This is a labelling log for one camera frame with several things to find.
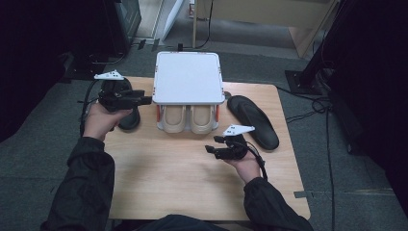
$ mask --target black equipment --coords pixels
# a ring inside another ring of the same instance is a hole
[[[98,101],[109,112],[136,109],[152,103],[151,96],[144,96],[144,90],[132,90],[129,80],[104,80]]]
[[[106,64],[124,58],[141,22],[138,0],[36,2],[46,2],[41,13],[56,31],[58,43],[73,56],[66,79],[92,80]]]
[[[268,180],[267,171],[265,170],[265,161],[262,159],[258,150],[250,142],[247,142],[243,138],[242,134],[226,137],[215,136],[214,141],[218,143],[225,143],[227,145],[227,147],[223,148],[215,148],[210,145],[205,145],[207,152],[215,154],[216,159],[240,160],[249,151],[255,156],[256,162],[261,168],[263,177]]]

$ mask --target vr controller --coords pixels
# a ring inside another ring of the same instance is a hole
[[[214,148],[210,145],[205,145],[208,153],[215,155],[216,159],[221,160],[240,160],[248,151],[248,146],[242,134],[237,136],[219,137],[215,136],[214,141],[218,143],[225,143],[227,147]]]
[[[214,154],[216,159],[221,160],[240,160],[246,155],[246,153],[250,152],[255,156],[255,160],[262,171],[264,179],[268,180],[267,171],[265,170],[265,161],[251,143],[251,147],[247,145],[248,142],[242,135],[242,133],[253,130],[255,130],[254,127],[231,124],[231,126],[222,133],[224,137],[214,137],[215,142],[225,143],[227,147],[215,148],[210,145],[205,145],[205,149],[208,153]]]
[[[95,79],[104,80],[98,93],[99,103],[109,112],[133,109],[133,112],[123,118],[118,127],[123,130],[132,130],[140,124],[138,106],[152,103],[151,96],[144,96],[144,90],[133,90],[128,79],[121,76],[116,70],[101,75]]]

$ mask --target finger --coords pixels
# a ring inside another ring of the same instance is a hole
[[[103,112],[103,113],[108,112],[108,110],[106,110],[106,108],[104,106],[102,106],[102,104],[100,104],[98,102],[93,103],[92,105],[90,105],[90,109],[93,110],[93,111],[97,110],[97,111],[100,111],[100,112]]]
[[[115,112],[114,117],[115,117],[115,119],[121,120],[122,118],[124,118],[125,116],[128,116],[132,112],[133,112],[133,109],[119,110],[119,111]]]

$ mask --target cable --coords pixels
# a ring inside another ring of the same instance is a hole
[[[326,112],[326,148],[327,148],[327,161],[329,165],[329,173],[330,173],[330,189],[331,189],[331,197],[332,197],[332,230],[335,230],[336,225],[336,203],[334,197],[334,183],[333,183],[333,169],[331,165],[331,153],[330,153],[330,140],[329,140],[329,110]]]
[[[336,202],[335,202],[335,193],[334,193],[334,181],[333,181],[333,169],[332,169],[332,161],[331,161],[331,152],[330,152],[330,136],[329,136],[329,112],[331,111],[331,105],[325,106],[323,105],[322,102],[330,102],[329,98],[327,97],[318,97],[318,98],[311,98],[311,97],[306,97],[303,95],[295,94],[290,92],[289,90],[285,90],[282,88],[277,87],[279,90],[282,90],[284,92],[287,92],[293,96],[312,100],[312,108],[313,111],[306,113],[304,115],[295,115],[291,117],[287,117],[286,120],[287,123],[291,123],[296,120],[303,119],[305,117],[314,115],[314,114],[324,114],[326,113],[326,151],[327,151],[327,162],[328,162],[328,168],[329,168],[329,177],[330,177],[330,190],[331,190],[331,206],[332,206],[332,231],[335,230],[336,227]]]
[[[203,46],[205,46],[205,44],[207,44],[207,42],[210,40],[210,34],[211,34],[211,18],[213,16],[213,5],[214,5],[214,0],[211,1],[211,8],[210,8],[210,17],[208,19],[208,36],[207,39],[205,40],[205,42],[199,46],[197,46],[196,48],[202,48]]]
[[[258,163],[258,166],[261,168],[262,176],[264,177],[265,180],[268,180],[267,170],[265,169],[265,161],[262,159],[261,155],[259,154],[258,149],[256,149],[254,144],[248,141],[246,143],[251,145],[251,146],[248,146],[248,151],[250,151],[255,156],[256,162]]]
[[[91,103],[94,100],[91,100],[90,102],[88,102],[88,98],[89,98],[89,94],[90,94],[90,90],[92,89],[93,85],[96,84],[96,82],[98,82],[98,80],[93,80],[92,83],[90,83],[88,90],[87,90],[87,94],[85,95],[85,99],[83,102],[83,106],[82,106],[82,112],[81,112],[81,121],[80,121],[80,126],[79,126],[79,130],[80,130],[80,136],[82,137],[84,135],[84,131],[85,131],[85,114],[87,113],[87,107],[89,105],[89,103]]]
[[[334,71],[332,69],[330,70],[331,70],[330,76],[332,76]],[[318,81],[325,90],[331,91],[331,88],[326,84],[326,82],[328,81],[328,78],[325,76],[326,78],[323,79],[322,73],[324,73],[324,68],[320,70],[320,75],[318,75]]]
[[[117,59],[117,60],[115,60],[115,61],[113,61],[113,62],[106,62],[106,63],[90,62],[90,63],[91,63],[91,64],[117,64],[117,63],[119,63],[121,60],[123,60],[124,57],[125,57],[125,54],[122,54],[122,56],[121,56],[119,59]]]

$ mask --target person's right hand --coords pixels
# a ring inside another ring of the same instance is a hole
[[[117,126],[121,119],[132,113],[132,111],[132,109],[119,110],[110,113],[100,103],[92,104],[85,123],[83,137],[91,137],[103,141],[106,134]]]
[[[224,160],[224,162],[237,170],[237,173],[245,184],[261,176],[259,165],[252,153],[247,152],[241,160]]]

